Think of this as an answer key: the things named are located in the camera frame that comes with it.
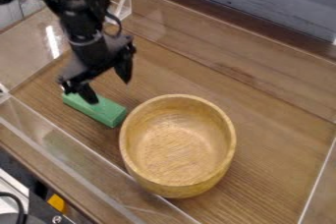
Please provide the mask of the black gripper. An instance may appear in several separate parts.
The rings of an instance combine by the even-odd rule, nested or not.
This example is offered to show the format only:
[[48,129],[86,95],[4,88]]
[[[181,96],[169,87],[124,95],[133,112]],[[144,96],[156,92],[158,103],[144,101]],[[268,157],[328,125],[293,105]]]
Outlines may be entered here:
[[132,79],[132,58],[136,52],[133,36],[97,32],[90,37],[68,36],[70,59],[58,73],[56,82],[64,93],[78,93],[89,104],[98,103],[98,97],[89,86],[108,70],[113,69],[125,84]]

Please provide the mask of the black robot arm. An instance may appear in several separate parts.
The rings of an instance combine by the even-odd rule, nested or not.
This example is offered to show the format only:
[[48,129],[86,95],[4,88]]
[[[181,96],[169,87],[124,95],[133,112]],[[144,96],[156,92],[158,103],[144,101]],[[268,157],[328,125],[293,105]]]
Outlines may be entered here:
[[[13,0],[0,0],[0,5]],[[132,78],[133,37],[122,32],[109,34],[105,20],[116,20],[109,12],[110,0],[41,0],[58,18],[60,27],[72,50],[72,58],[57,77],[66,94],[78,95],[89,104],[98,102],[89,86],[113,69],[124,82]]]

